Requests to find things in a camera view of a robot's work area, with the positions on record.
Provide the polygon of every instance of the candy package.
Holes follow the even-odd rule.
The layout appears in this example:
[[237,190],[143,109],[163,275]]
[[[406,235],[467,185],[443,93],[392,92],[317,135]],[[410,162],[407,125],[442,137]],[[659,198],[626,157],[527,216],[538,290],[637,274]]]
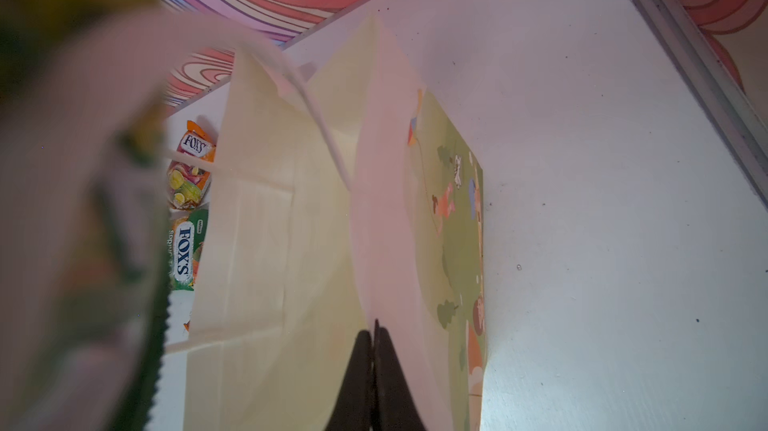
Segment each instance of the candy package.
[[208,210],[198,208],[189,214],[171,220],[168,230],[168,263],[170,287],[173,290],[194,291],[197,267],[203,252]]
[[[194,121],[187,121],[187,132],[178,148],[182,154],[214,161],[216,145]],[[168,200],[176,209],[194,209],[200,205],[210,184],[210,172],[197,166],[173,161],[168,167]]]

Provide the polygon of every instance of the white label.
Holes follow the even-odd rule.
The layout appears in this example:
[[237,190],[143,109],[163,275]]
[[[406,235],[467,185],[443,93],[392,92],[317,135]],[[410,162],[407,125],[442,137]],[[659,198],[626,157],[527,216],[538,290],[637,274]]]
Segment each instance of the white label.
[[174,233],[174,278],[182,284],[192,282],[192,253],[194,251],[194,225],[184,221]]
[[181,139],[181,149],[195,157],[205,156],[212,147],[213,145],[211,143],[205,139],[198,138],[190,132],[185,134],[184,138]]

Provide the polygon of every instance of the candy wrapper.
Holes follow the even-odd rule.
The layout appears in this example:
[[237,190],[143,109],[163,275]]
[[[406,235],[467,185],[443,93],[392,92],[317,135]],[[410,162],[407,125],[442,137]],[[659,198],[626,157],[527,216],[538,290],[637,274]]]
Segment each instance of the candy wrapper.
[[[187,132],[178,148],[182,154],[214,161],[216,145],[194,121],[187,121]],[[200,205],[210,184],[210,172],[173,161],[168,167],[168,199],[176,209],[194,209]]]
[[205,207],[171,221],[168,230],[171,289],[194,291],[207,227],[208,210]]

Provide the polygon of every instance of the fox's candy package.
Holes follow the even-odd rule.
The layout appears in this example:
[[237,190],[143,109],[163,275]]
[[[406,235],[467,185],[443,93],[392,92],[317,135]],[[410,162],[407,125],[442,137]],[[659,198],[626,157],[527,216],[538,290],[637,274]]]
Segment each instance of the fox's candy package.
[[194,291],[207,227],[206,207],[171,221],[167,241],[171,289]]
[[[182,154],[214,161],[216,145],[194,121],[187,121],[187,132],[178,148]],[[168,167],[168,199],[176,209],[194,209],[200,205],[210,184],[210,172],[196,166],[173,161]]]

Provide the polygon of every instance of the paper bag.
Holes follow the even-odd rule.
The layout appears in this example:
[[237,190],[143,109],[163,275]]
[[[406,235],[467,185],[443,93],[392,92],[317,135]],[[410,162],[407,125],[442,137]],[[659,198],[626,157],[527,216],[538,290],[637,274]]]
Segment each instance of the paper bag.
[[323,429],[358,331],[387,327],[428,429],[477,429],[482,169],[366,21],[302,99],[238,52],[190,321],[184,428]]

